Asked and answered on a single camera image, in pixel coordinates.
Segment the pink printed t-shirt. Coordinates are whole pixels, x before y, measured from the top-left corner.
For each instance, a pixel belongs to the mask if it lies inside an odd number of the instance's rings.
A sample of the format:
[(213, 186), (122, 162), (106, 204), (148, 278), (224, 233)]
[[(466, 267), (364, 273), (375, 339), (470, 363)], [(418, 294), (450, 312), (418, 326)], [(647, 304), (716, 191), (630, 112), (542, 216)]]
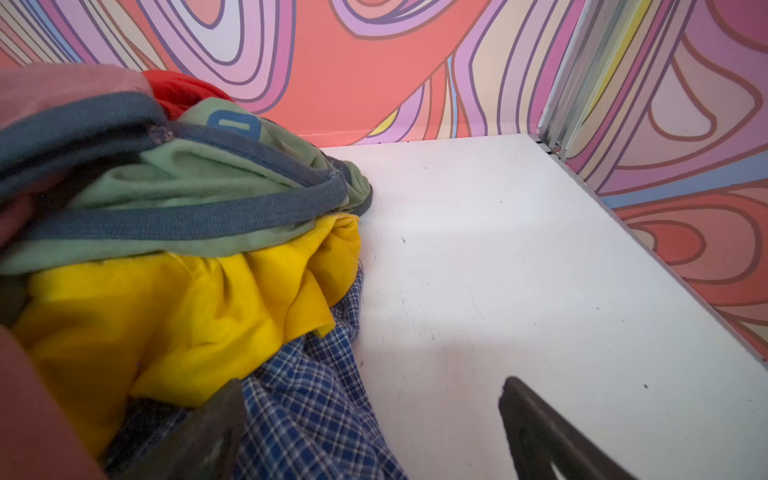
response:
[[(76, 169), (151, 145), (165, 116), (139, 72), (115, 65), (35, 63), (1, 73), (1, 255), (33, 242), (85, 238), (60, 198)], [(23, 348), (1, 329), (1, 476), (101, 479), (102, 469), (46, 390)]]

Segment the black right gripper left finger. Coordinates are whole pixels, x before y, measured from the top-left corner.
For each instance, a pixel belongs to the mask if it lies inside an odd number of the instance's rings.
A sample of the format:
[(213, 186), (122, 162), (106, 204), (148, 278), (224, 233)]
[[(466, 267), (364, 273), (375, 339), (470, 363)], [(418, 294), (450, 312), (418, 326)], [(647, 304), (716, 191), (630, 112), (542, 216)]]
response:
[(245, 430), (241, 383), (227, 382), (120, 479), (230, 479)]

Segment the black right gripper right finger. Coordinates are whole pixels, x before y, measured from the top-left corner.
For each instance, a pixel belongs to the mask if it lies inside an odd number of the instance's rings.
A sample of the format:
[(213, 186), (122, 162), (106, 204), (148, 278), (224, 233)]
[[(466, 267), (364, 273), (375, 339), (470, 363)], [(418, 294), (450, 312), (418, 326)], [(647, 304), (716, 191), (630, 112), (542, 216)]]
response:
[(505, 380), (498, 408), (518, 478), (633, 478), (520, 378)]

